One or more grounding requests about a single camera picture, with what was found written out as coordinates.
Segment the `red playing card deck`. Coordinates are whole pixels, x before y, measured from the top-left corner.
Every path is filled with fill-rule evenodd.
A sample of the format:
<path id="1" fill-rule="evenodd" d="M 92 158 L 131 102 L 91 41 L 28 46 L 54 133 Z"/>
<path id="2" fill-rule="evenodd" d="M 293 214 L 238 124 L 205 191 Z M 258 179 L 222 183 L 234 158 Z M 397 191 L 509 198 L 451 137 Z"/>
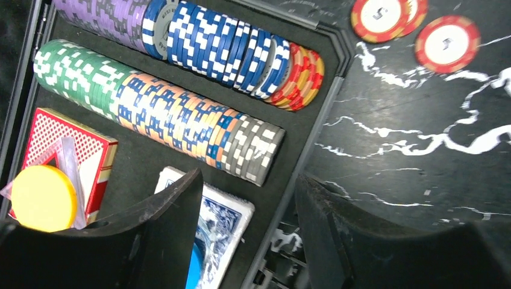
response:
<path id="1" fill-rule="evenodd" d="M 62 137 L 74 139 L 86 222 L 93 223 L 106 191 L 118 141 L 53 109 L 36 108 L 22 168 L 52 163 L 55 154 L 48 149 Z"/>

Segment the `red triangle warning card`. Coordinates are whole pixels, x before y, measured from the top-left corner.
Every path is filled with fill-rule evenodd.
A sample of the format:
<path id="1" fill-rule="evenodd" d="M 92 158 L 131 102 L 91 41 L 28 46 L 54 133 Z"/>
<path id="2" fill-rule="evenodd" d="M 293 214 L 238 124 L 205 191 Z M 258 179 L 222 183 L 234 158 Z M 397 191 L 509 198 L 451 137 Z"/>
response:
<path id="1" fill-rule="evenodd" d="M 59 170 L 61 170 L 63 173 L 65 173 L 69 177 L 69 179 L 71 180 L 71 182 L 73 183 L 73 185 L 75 187 L 75 191 L 76 191 L 77 198 L 78 198 L 77 216 L 76 216 L 76 219 L 75 219 L 73 225 L 70 228 L 83 229 L 87 226 L 87 222 L 86 222 L 86 217 L 85 217 L 85 212 L 84 212 L 84 194 L 83 194 L 83 190 L 82 190 L 82 186 L 81 186 L 80 174 L 78 172 L 78 161 L 77 161 L 77 154 L 76 154 L 74 139 L 71 137 L 60 138 L 53 145 L 51 145 L 51 147 L 48 149 L 48 152 L 55 154 L 55 160 L 52 163 L 50 163 L 50 164 L 34 164 L 31 166 L 36 166 L 36 165 L 53 166 L 53 167 L 56 167 Z M 1 196 L 6 197 L 10 202 L 11 202 L 11 188 L 12 188 L 14 179 L 1 190 Z"/>

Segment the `red 5 chip single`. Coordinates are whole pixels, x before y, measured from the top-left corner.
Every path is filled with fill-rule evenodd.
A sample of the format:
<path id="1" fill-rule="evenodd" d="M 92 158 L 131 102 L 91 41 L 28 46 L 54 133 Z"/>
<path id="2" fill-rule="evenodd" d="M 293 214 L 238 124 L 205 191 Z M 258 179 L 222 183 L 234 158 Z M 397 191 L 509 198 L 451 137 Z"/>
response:
<path id="1" fill-rule="evenodd" d="M 415 56 L 420 65 L 436 73 L 452 73 L 476 56 L 481 35 L 475 22 L 465 16 L 442 16 L 418 34 Z"/>

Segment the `blue small blind button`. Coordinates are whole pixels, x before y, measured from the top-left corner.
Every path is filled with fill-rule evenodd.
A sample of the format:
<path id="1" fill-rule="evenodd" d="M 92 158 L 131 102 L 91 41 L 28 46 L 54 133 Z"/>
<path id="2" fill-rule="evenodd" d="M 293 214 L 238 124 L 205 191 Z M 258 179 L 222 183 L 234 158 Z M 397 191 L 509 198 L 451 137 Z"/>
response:
<path id="1" fill-rule="evenodd" d="M 195 289 L 198 285 L 199 281 L 201 280 L 203 261 L 203 253 L 199 246 L 195 243 L 193 245 L 192 254 L 190 257 L 185 289 Z"/>

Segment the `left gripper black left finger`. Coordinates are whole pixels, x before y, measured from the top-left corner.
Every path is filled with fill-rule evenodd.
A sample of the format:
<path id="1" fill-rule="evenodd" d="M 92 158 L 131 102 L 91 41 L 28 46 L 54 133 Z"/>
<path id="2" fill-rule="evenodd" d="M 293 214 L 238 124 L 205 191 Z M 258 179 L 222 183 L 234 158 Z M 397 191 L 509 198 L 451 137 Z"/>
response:
<path id="1" fill-rule="evenodd" d="M 163 191 L 84 229 L 55 233 L 1 222 L 2 288 L 184 288 L 203 178 Z"/>

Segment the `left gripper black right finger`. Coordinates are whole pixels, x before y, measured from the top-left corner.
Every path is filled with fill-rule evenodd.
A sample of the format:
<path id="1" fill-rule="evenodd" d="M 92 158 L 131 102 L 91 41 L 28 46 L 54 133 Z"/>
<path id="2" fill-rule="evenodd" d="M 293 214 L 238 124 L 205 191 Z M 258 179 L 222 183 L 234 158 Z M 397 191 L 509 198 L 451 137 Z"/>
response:
<path id="1" fill-rule="evenodd" d="M 428 233 L 387 221 L 300 175 L 295 202 L 313 288 L 509 288 L 510 223 Z"/>

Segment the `yellow round button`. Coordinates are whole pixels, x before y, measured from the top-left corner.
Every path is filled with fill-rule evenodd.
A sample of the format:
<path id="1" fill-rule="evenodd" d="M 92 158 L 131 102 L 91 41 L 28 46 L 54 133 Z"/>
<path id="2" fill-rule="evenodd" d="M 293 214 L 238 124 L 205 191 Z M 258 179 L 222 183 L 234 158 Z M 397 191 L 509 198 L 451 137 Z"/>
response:
<path id="1" fill-rule="evenodd" d="M 78 198 L 69 177 L 53 166 L 30 166 L 11 188 L 11 207 L 28 228 L 56 232 L 70 228 L 77 216 Z"/>

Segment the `blue playing card deck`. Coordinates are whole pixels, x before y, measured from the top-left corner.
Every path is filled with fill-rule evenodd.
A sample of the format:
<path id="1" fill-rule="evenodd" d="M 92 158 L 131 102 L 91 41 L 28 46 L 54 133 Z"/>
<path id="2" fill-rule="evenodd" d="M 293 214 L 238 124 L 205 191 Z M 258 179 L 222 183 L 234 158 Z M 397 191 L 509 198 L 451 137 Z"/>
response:
<path id="1" fill-rule="evenodd" d="M 196 288 L 220 286 L 254 211 L 251 202 L 204 183 L 194 241 L 204 261 Z"/>

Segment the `red 5 chip stack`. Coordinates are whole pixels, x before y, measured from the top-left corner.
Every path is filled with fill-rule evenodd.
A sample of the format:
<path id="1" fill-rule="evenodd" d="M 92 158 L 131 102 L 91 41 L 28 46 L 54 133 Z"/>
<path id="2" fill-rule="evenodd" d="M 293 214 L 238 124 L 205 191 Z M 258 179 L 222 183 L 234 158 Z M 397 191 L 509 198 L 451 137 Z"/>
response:
<path id="1" fill-rule="evenodd" d="M 351 24 L 364 41 L 383 43 L 413 32 L 427 12 L 427 0 L 358 0 L 351 10 Z"/>

